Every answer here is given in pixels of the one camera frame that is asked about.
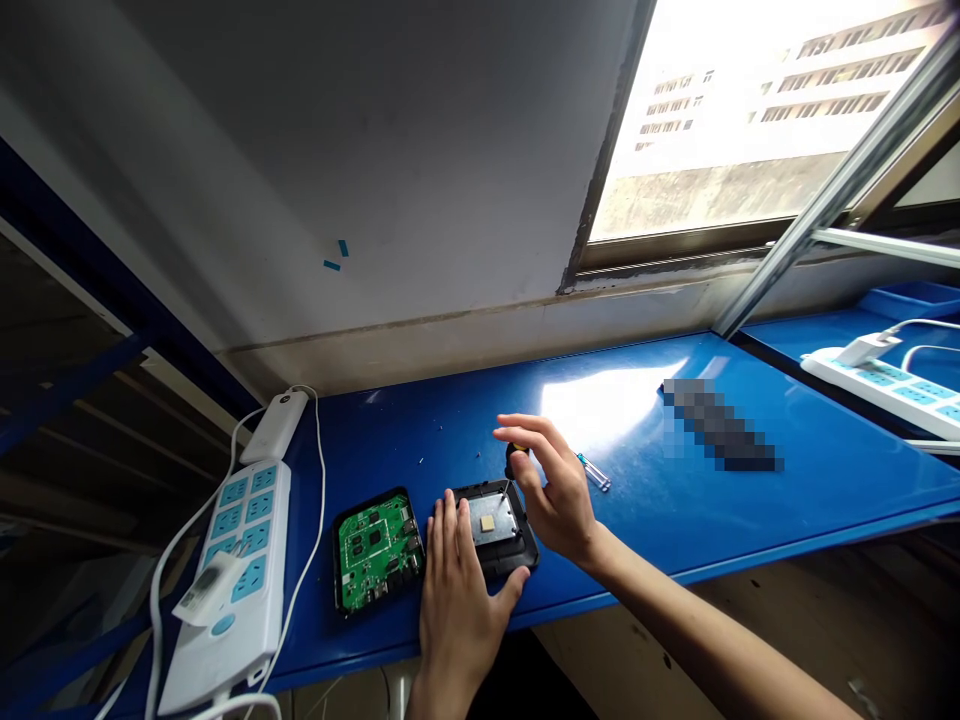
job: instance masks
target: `left hand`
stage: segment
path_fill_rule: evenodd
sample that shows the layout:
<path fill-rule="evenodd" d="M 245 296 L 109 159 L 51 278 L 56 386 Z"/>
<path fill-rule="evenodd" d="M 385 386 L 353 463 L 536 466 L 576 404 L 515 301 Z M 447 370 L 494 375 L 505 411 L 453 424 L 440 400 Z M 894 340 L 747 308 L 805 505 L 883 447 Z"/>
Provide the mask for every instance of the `left hand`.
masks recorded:
<path fill-rule="evenodd" d="M 528 568 L 517 568 L 503 589 L 490 597 L 473 544 L 469 503 L 461 500 L 457 508 L 452 490 L 437 500 L 434 516 L 427 520 L 427 568 L 420 603 L 423 662 L 411 692 L 411 718 L 466 717 L 493 666 L 528 577 Z"/>

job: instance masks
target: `right hand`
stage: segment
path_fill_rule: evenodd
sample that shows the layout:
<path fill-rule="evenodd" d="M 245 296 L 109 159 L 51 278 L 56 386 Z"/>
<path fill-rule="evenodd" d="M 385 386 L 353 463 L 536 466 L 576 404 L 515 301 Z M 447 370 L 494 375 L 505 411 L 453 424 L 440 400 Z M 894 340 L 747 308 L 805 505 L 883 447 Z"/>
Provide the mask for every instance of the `right hand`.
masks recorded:
<path fill-rule="evenodd" d="M 526 453 L 510 455 L 513 476 L 526 500 L 527 518 L 543 544 L 578 565 L 586 563 L 602 525 L 593 516 L 583 465 L 547 418 L 498 415 L 504 427 L 493 431 L 503 442 L 530 448 L 543 466 L 547 485 Z"/>

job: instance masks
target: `blue tabletop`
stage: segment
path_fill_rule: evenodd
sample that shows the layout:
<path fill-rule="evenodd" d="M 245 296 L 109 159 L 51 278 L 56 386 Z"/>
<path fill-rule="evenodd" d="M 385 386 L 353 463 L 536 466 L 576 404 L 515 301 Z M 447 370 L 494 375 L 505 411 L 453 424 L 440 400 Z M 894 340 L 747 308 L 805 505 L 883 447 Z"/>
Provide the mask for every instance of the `blue tabletop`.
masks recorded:
<path fill-rule="evenodd" d="M 674 434 L 665 378 L 712 378 L 785 459 L 783 472 L 721 472 Z M 320 514 L 312 405 L 293 470 L 286 597 Z M 334 608 L 330 527 L 341 511 L 407 488 L 425 527 L 447 487 L 503 476 L 496 415 L 549 416 L 613 479 L 591 487 L 597 517 L 628 545 L 692 582 L 956 511 L 960 474 L 710 333 L 324 398 L 326 533 L 301 590 L 271 691 L 417 654 L 419 589 L 349 620 Z M 512 618 L 517 629 L 615 602 L 541 546 Z"/>
<path fill-rule="evenodd" d="M 960 323 L 960 315 L 941 318 Z M 824 347 L 843 347 L 854 338 L 886 330 L 896 320 L 859 308 L 820 315 L 772 320 L 743 329 L 750 337 L 780 354 L 800 362 L 800 356 Z M 932 325 L 907 325 L 897 333 L 903 340 L 881 358 L 900 367 L 903 355 L 915 345 L 943 345 L 960 348 L 960 330 Z M 944 387 L 960 391 L 960 355 L 937 350 L 920 350 L 910 362 L 910 372 Z"/>

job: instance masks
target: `white building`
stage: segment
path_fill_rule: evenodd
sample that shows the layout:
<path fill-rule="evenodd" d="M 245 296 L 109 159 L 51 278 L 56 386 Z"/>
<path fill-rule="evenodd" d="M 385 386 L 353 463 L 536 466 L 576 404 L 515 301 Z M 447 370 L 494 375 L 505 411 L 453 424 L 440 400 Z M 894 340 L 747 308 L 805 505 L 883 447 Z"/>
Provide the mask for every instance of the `white building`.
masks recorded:
<path fill-rule="evenodd" d="M 773 57 L 740 52 L 657 78 L 632 99 L 632 134 L 622 136 L 612 174 L 849 150 L 950 27 L 946 0 L 898 6 L 881 17 L 867 9 L 860 24 L 824 28 Z"/>

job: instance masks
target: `power cord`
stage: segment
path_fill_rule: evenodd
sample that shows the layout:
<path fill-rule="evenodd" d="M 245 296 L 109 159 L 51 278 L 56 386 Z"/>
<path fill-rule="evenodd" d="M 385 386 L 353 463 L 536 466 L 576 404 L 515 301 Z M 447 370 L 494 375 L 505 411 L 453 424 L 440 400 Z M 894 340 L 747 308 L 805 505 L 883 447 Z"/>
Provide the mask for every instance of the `power cord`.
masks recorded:
<path fill-rule="evenodd" d="M 257 691 L 261 693 L 267 686 L 267 681 L 270 680 L 270 675 L 273 673 L 273 668 L 277 664 L 277 658 L 280 657 L 280 651 L 283 650 L 283 642 L 287 639 L 287 631 L 290 629 L 290 620 L 293 617 L 293 608 L 297 604 L 297 596 L 300 594 L 300 587 L 303 585 L 303 581 L 307 577 L 307 572 L 310 570 L 310 566 L 313 564 L 313 558 L 317 554 L 317 548 L 320 547 L 320 538 L 323 536 L 323 513 L 327 507 L 327 465 L 323 459 L 323 446 L 320 443 L 320 396 L 317 394 L 317 391 L 309 385 L 291 385 L 289 388 L 287 388 L 287 392 L 291 392 L 297 388 L 309 390 L 313 394 L 313 412 L 314 419 L 317 423 L 317 454 L 320 456 L 320 523 L 317 527 L 317 539 L 313 543 L 313 550 L 310 551 L 310 557 L 307 558 L 307 562 L 303 566 L 303 572 L 300 573 L 300 578 L 297 580 L 297 585 L 293 589 L 293 595 L 290 597 L 290 606 L 287 608 L 287 616 L 283 620 L 283 630 L 280 632 L 280 644 L 277 645 L 277 651 L 270 659 L 270 664 L 267 666 L 267 671 L 263 674 L 263 679 L 260 681 L 260 687 Z M 247 710 L 247 714 L 244 715 L 243 720 L 250 720 L 251 712 L 253 712 L 252 707 Z"/>
<path fill-rule="evenodd" d="M 907 350 L 906 354 L 903 356 L 903 362 L 900 363 L 900 369 L 904 372 L 910 371 L 910 361 L 913 360 L 913 356 L 917 354 L 917 350 L 949 350 L 950 352 L 960 352 L 960 348 L 948 348 L 943 345 L 917 345 Z"/>
<path fill-rule="evenodd" d="M 383 669 L 383 666 L 377 668 L 380 671 L 380 674 L 383 676 L 383 689 L 387 693 L 387 720 L 390 720 L 390 679 L 387 677 L 387 671 Z M 314 711 L 320 706 L 320 703 L 323 703 L 323 710 L 320 713 L 320 720 L 326 720 L 327 717 L 327 695 L 329 695 L 333 689 L 340 684 L 340 681 L 343 680 L 345 676 L 341 675 L 336 680 L 333 681 L 333 684 L 326 689 L 326 691 L 317 698 L 317 701 L 307 710 L 306 715 L 303 716 L 303 720 L 310 720 L 310 716 L 313 715 Z"/>
<path fill-rule="evenodd" d="M 155 720 L 157 716 L 157 690 L 160 685 L 160 665 L 163 663 L 163 618 L 160 617 L 160 577 L 163 575 L 163 568 L 167 564 L 170 553 L 173 552 L 177 543 L 186 535 L 193 524 L 200 519 L 200 516 L 207 511 L 207 508 L 213 504 L 213 501 L 220 494 L 224 483 L 226 483 L 233 474 L 233 464 L 237 459 L 237 433 L 240 431 L 240 428 L 243 427 L 247 420 L 254 415 L 262 413 L 264 409 L 265 408 L 258 408 L 254 410 L 234 426 L 233 433 L 230 435 L 230 464 L 227 466 L 227 474 L 223 476 L 223 480 L 220 481 L 217 489 L 213 491 L 213 495 L 209 497 L 203 506 L 193 514 L 193 517 L 187 520 L 184 526 L 173 536 L 173 539 L 167 544 L 163 554 L 157 561 L 157 567 L 154 568 L 153 579 L 150 581 L 150 626 L 153 629 L 153 659 L 150 664 L 150 682 L 147 685 L 147 706 L 144 709 L 146 720 Z"/>
<path fill-rule="evenodd" d="M 899 322 L 896 325 L 893 325 L 887 328 L 882 333 L 880 333 L 879 340 L 881 341 L 886 340 L 891 335 L 896 335 L 907 325 L 914 325 L 914 324 L 936 325 L 937 327 L 946 327 L 946 328 L 951 328 L 953 330 L 960 330 L 960 325 L 957 325 L 956 323 L 948 323 L 948 322 L 944 322 L 943 320 L 927 320 L 926 318 L 914 318 L 912 320 L 904 320 L 903 322 Z"/>
<path fill-rule="evenodd" d="M 303 585 L 303 581 L 307 576 L 307 573 L 310 569 L 310 566 L 313 564 L 313 559 L 316 557 L 317 549 L 320 547 L 320 539 L 323 535 L 323 517 L 324 510 L 326 509 L 326 490 L 327 490 L 327 466 L 323 459 L 323 446 L 320 442 L 320 398 L 317 394 L 317 391 L 314 390 L 309 385 L 292 385 L 287 389 L 287 392 L 291 392 L 296 388 L 303 388 L 309 390 L 313 395 L 314 399 L 314 419 L 316 421 L 317 428 L 317 454 L 320 457 L 320 522 L 317 529 L 317 539 L 313 545 L 313 550 L 310 552 L 310 557 L 307 558 L 306 564 L 303 566 L 303 571 L 300 573 L 300 578 L 297 580 L 296 587 L 293 590 L 293 595 L 290 598 L 290 606 L 287 609 L 287 615 L 283 622 L 283 629 L 280 633 L 280 642 L 277 645 L 277 651 L 274 653 L 273 657 L 270 659 L 270 664 L 267 666 L 267 670 L 263 675 L 263 679 L 260 682 L 260 687 L 255 693 L 246 693 L 243 695 L 238 695 L 235 698 L 229 699 L 218 699 L 213 703 L 213 705 L 207 710 L 202 711 L 199 715 L 195 715 L 193 720 L 212 720 L 213 718 L 219 718 L 227 712 L 232 710 L 239 710 L 243 707 L 248 707 L 247 714 L 244 716 L 244 720 L 249 720 L 250 714 L 253 712 L 253 707 L 255 705 L 265 705 L 273 712 L 277 720 L 280 720 L 280 705 L 277 703 L 277 700 L 272 695 L 266 694 L 263 692 L 264 687 L 266 687 L 267 682 L 270 680 L 270 675 L 273 672 L 273 668 L 276 665 L 277 658 L 280 656 L 280 651 L 283 649 L 283 643 L 287 637 L 287 631 L 290 628 L 290 620 L 293 617 L 293 609 L 297 602 L 297 596 L 300 594 L 300 588 Z M 146 720 L 155 720 L 156 719 L 156 707 L 157 707 L 157 691 L 160 684 L 160 665 L 163 662 L 163 619 L 160 616 L 160 579 L 163 574 L 163 568 L 167 563 L 167 560 L 170 558 L 170 554 L 173 552 L 173 549 L 177 546 L 183 536 L 187 531 L 193 526 L 193 524 L 203 515 L 207 508 L 213 503 L 213 501 L 219 496 L 221 489 L 223 488 L 224 483 L 231 477 L 233 474 L 233 466 L 236 462 L 236 452 L 237 452 L 237 433 L 240 428 L 254 415 L 261 413 L 265 408 L 258 408 L 254 410 L 242 420 L 240 420 L 233 428 L 233 433 L 230 437 L 230 465 L 227 468 L 227 473 L 224 475 L 223 480 L 217 486 L 217 489 L 213 494 L 207 499 L 203 506 L 191 517 L 182 528 L 177 532 L 176 535 L 170 540 L 170 543 L 164 549 L 163 554 L 160 556 L 157 566 L 153 572 L 153 578 L 150 583 L 150 623 L 153 629 L 153 657 L 150 666 L 150 681 L 147 685 L 147 704 L 145 708 L 145 717 Z M 97 715 L 97 720 L 103 720 L 106 718 L 107 714 L 113 708 L 114 703 L 116 703 L 117 698 L 119 698 L 120 693 L 123 692 L 123 687 L 126 684 L 126 680 L 121 683 L 113 694 L 101 708 L 100 713 Z"/>

